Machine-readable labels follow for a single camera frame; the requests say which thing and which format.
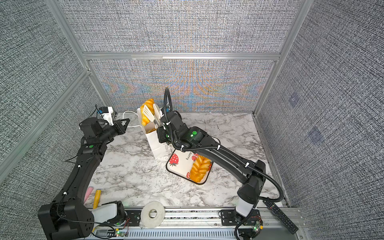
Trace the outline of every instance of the pastry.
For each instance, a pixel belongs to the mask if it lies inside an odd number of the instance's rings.
[[[199,183],[209,170],[210,165],[211,160],[203,156],[198,156],[195,162],[193,163],[190,172],[190,179],[194,182]]]
[[[148,99],[143,105],[141,105],[140,107],[140,110],[141,110],[141,125],[145,126],[147,125],[148,123],[150,123],[151,121],[144,115],[143,113],[143,109],[144,109],[144,106],[147,105],[147,107],[149,108],[149,110],[151,111],[152,114],[155,114],[155,109],[153,109],[153,104],[155,103],[155,101],[153,100],[153,98],[151,99]]]

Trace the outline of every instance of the black mounting plate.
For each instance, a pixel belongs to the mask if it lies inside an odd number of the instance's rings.
[[[125,210],[125,212],[127,213],[127,218],[130,218],[128,226],[138,227],[140,225],[141,210]]]
[[[253,210],[252,216],[260,216],[259,210]],[[236,210],[221,210],[220,211],[221,224],[223,226],[236,226],[241,219],[239,219],[239,214],[236,213]],[[250,217],[243,225],[245,226],[254,226],[257,218]]]

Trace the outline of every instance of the fabric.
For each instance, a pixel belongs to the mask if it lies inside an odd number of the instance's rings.
[[[315,0],[258,115],[315,240],[383,238],[383,12]]]
[[[83,68],[43,0],[0,12],[1,162]]]
[[[300,0],[59,3],[85,51],[280,52]]]
[[[271,60],[91,60],[119,112],[147,99],[163,106],[169,87],[178,111],[252,111]]]
[[[0,239],[46,239],[37,212],[60,191],[83,132],[79,123],[102,106],[87,78],[0,185]],[[15,223],[27,231],[15,234]]]

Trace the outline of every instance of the strawberry print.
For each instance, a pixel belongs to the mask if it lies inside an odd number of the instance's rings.
[[[176,166],[179,163],[179,157],[174,153],[169,160],[170,166]]]

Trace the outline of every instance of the roll of tape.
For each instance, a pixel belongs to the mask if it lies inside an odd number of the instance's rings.
[[[155,217],[149,216],[149,213],[152,210],[156,210]],[[166,215],[166,211],[164,209],[164,206],[160,202],[153,201],[153,202],[147,203],[143,207],[143,209],[141,210],[140,217],[141,217],[141,222],[145,227],[155,228],[163,222],[165,215]]]

